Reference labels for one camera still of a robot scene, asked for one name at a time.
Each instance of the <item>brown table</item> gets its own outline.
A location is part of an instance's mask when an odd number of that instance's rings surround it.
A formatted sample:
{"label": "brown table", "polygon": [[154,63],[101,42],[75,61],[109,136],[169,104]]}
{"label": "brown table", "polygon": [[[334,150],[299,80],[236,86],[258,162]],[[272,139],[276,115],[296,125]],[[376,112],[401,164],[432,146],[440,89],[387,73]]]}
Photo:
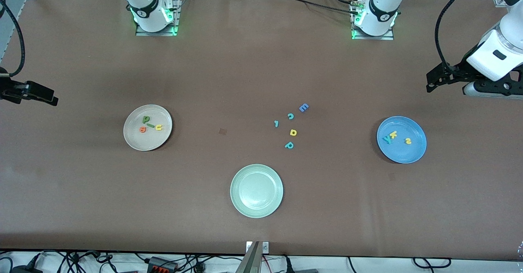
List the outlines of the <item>brown table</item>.
{"label": "brown table", "polygon": [[[516,259],[523,106],[460,85],[425,92],[447,1],[404,0],[394,41],[351,40],[346,14],[292,0],[189,0],[176,37],[135,37],[124,0],[28,1],[16,79],[60,102],[0,103],[0,246],[242,253],[262,239],[272,254]],[[504,13],[492,0],[456,1],[441,28],[448,60]],[[149,103],[170,111],[175,130],[138,152],[123,122]],[[417,163],[377,149],[391,115],[424,128]],[[230,202],[230,181],[251,163],[285,187],[263,219]]]}

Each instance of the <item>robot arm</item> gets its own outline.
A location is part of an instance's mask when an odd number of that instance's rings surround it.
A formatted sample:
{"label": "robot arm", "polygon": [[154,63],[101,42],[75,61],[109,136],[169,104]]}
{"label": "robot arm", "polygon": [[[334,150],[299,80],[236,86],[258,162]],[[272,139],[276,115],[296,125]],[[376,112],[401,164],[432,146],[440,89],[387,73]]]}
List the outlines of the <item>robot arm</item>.
{"label": "robot arm", "polygon": [[126,0],[136,23],[147,32],[164,29],[173,21],[172,0]]}
{"label": "robot arm", "polygon": [[381,36],[392,27],[402,0],[358,0],[364,3],[354,25],[371,36]]}
{"label": "robot arm", "polygon": [[[453,66],[443,63],[427,74],[427,92],[439,85],[469,82],[463,93],[471,96],[523,98],[523,0],[505,0],[508,14],[487,31],[480,42]],[[515,81],[510,72],[516,72]]]}

